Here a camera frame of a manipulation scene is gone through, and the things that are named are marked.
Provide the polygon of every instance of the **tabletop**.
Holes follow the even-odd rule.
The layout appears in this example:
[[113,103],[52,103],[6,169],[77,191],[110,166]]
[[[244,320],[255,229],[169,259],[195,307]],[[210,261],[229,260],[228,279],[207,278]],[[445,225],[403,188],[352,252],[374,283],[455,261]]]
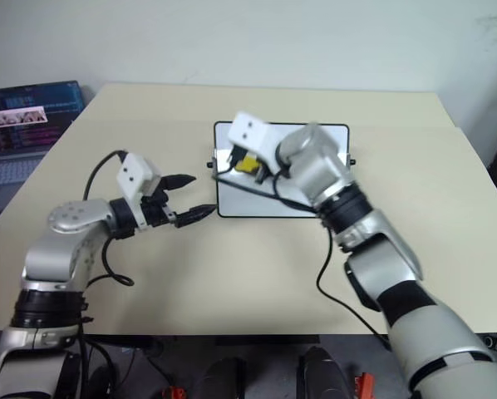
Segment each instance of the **tabletop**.
[[[205,166],[213,125],[244,110],[279,122],[345,123],[352,171],[421,261],[425,286],[476,332],[497,332],[497,191],[435,94],[110,84],[54,145],[0,216],[0,328],[19,293],[25,253],[55,206],[81,198],[98,160],[126,149],[164,174],[197,177],[170,192],[182,212],[216,201]],[[117,162],[90,198],[121,197]],[[88,333],[366,333],[326,300],[315,278],[327,252],[315,219],[226,219],[163,226],[115,241],[108,259],[132,288],[104,280],[86,291]],[[384,331],[361,306],[334,252],[322,285]],[[93,275],[101,273],[97,257]]]

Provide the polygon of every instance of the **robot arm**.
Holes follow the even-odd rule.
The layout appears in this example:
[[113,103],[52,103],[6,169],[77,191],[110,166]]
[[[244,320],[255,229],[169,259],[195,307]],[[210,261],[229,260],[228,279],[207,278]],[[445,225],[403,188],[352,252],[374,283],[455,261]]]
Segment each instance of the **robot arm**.
[[76,341],[94,256],[107,239],[168,223],[183,227],[215,209],[200,205],[176,214],[167,205],[165,190],[187,185],[194,177],[161,176],[139,155],[126,155],[117,180],[123,198],[57,207],[45,234],[28,250],[22,290],[0,341],[0,398],[74,397],[80,359],[65,349]]
[[384,214],[373,209],[338,148],[309,124],[279,140],[271,125],[239,113],[231,164],[256,155],[291,179],[350,254],[345,271],[362,304],[383,312],[408,387],[423,399],[497,398],[497,363],[466,324],[421,285],[421,266]]

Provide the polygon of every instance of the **laptop keyboard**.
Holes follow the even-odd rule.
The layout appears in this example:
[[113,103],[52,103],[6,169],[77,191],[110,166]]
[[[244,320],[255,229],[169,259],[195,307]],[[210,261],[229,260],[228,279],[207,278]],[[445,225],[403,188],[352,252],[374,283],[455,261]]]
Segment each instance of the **laptop keyboard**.
[[40,159],[12,160],[0,163],[0,185],[22,183],[34,171]]

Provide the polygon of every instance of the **beige table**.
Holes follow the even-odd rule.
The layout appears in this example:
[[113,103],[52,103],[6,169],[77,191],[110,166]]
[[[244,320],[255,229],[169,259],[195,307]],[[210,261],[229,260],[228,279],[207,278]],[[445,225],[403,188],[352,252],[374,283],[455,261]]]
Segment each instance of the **beige table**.
[[[347,123],[354,172],[419,256],[426,286],[476,331],[497,331],[497,192],[437,97],[198,86],[106,86],[55,145],[0,217],[0,328],[12,316],[23,259],[49,211],[80,199],[110,150],[151,158],[166,174],[189,173],[175,191],[183,211],[215,202],[206,161],[213,124],[246,110],[271,121]],[[91,197],[121,196],[117,162]],[[161,227],[115,242],[108,257],[136,286],[112,281],[87,292],[89,333],[365,333],[315,288],[327,236],[314,219],[221,219]],[[383,330],[359,304],[335,254],[323,285]],[[94,275],[101,272],[99,263]]]

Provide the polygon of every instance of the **laptop screen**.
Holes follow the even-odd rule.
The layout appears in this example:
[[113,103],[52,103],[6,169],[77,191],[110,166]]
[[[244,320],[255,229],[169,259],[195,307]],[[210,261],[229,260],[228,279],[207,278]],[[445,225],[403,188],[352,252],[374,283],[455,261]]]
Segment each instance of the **laptop screen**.
[[49,150],[83,109],[76,81],[0,89],[0,154]]

